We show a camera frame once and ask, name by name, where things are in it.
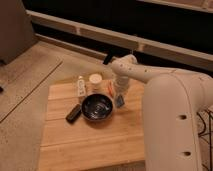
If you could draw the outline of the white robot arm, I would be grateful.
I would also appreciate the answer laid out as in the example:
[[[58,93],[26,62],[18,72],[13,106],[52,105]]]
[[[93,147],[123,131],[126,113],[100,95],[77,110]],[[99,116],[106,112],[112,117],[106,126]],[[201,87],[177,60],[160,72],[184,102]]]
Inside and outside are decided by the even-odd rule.
[[[146,171],[203,171],[196,114],[213,106],[213,77],[140,65],[133,55],[112,62],[116,85],[145,84],[142,97]]]

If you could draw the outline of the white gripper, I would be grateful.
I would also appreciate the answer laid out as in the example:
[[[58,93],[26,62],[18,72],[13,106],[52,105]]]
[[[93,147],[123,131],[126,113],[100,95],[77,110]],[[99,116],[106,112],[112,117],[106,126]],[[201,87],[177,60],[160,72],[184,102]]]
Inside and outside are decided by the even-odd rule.
[[[116,76],[113,81],[113,86],[116,95],[125,96],[130,86],[130,79],[128,77]]]

